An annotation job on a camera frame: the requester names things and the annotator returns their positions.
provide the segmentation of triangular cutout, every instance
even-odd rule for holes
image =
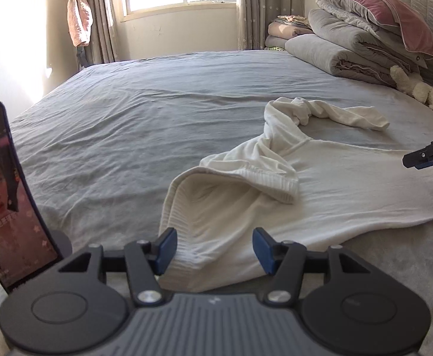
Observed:
[[[340,254],[340,265],[342,265],[343,273],[369,273],[362,265],[350,258],[346,254]]]
[[[91,259],[91,253],[83,253],[82,255],[76,257],[73,261],[63,266],[59,270],[59,272],[60,273],[84,273],[85,271],[88,270],[90,259]]]

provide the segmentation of silver screw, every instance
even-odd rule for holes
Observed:
[[[273,290],[268,293],[270,302],[288,302],[291,299],[291,294],[286,290]]]
[[[159,301],[161,298],[162,295],[156,290],[145,290],[137,295],[137,299],[146,304],[152,304]]]

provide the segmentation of bed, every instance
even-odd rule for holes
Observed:
[[[206,52],[91,66],[15,118],[12,134],[31,192],[50,229],[74,250],[154,239],[171,180],[207,155],[262,132],[265,104],[278,97],[375,106],[384,132],[312,119],[316,139],[393,150],[433,140],[433,111],[384,87],[338,78],[286,52]],[[433,318],[433,221],[367,233],[347,247],[404,283]],[[222,287],[252,291],[260,278]],[[307,277],[303,292],[320,282]],[[126,294],[124,278],[110,284]],[[0,303],[5,293],[0,287]],[[0,355],[5,353],[0,333]],[[433,320],[421,352],[433,355]]]

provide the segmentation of peach folded blanket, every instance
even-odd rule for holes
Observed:
[[[93,16],[87,0],[68,0],[68,28],[73,46],[90,43]]]
[[[269,24],[268,33],[271,36],[290,40],[299,34],[312,34],[313,32],[307,28],[299,28],[296,26],[289,26],[289,25],[274,22]]]

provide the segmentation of pink pillow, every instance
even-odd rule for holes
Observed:
[[[326,1],[388,31],[401,34],[407,51],[424,53],[433,58],[433,34],[430,28],[419,13],[400,0]]]

